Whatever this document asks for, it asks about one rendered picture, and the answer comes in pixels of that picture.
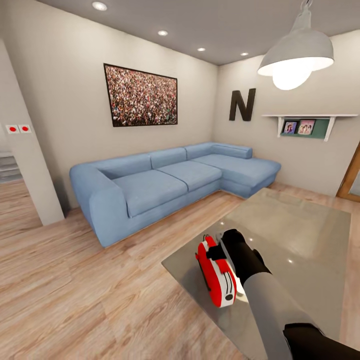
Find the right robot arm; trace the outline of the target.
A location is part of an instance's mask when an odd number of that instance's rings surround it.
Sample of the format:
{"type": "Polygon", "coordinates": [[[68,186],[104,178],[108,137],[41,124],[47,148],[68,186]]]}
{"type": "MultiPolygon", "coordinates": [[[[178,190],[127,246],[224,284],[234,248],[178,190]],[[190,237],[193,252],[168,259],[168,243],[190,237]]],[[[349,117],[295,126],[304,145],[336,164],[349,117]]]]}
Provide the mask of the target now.
{"type": "Polygon", "coordinates": [[[269,360],[360,360],[360,351],[326,336],[282,287],[237,229],[215,234],[206,257],[228,259],[251,307],[269,360]]]}

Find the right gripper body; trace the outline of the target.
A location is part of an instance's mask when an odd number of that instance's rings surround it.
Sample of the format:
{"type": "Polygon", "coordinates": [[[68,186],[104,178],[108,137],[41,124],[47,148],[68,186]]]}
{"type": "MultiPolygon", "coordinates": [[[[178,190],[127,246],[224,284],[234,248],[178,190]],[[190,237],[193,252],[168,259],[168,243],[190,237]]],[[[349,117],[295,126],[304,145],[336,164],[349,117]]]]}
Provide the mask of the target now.
{"type": "Polygon", "coordinates": [[[217,260],[221,260],[221,259],[226,259],[227,256],[224,254],[222,248],[221,248],[221,244],[218,244],[216,246],[211,246],[208,249],[208,252],[210,253],[211,259],[213,261],[217,261],[217,260]]]}

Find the radio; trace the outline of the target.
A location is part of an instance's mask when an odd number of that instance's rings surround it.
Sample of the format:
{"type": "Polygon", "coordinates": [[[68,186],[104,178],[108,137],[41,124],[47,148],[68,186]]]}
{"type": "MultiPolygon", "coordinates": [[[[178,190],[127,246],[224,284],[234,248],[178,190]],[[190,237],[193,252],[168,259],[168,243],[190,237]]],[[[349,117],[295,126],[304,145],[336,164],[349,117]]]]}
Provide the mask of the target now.
{"type": "Polygon", "coordinates": [[[212,302],[219,308],[230,306],[234,303],[237,293],[236,279],[225,259],[212,260],[206,253],[210,247],[217,244],[209,235],[204,236],[204,241],[198,246],[195,253],[205,284],[212,302]]]}

